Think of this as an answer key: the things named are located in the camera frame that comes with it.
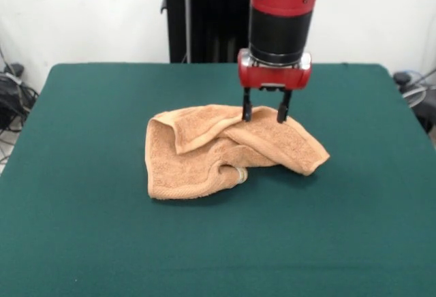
towel fold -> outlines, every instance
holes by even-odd
[[[308,176],[330,155],[290,117],[260,106],[252,120],[241,108],[208,105],[164,112],[147,126],[145,162],[151,198],[190,199],[233,188],[247,168],[281,164]]]

table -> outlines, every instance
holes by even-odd
[[[331,154],[313,176],[147,196],[147,121],[241,102],[233,64],[55,66],[0,178],[0,296],[434,296],[436,153],[379,65],[294,94]]]

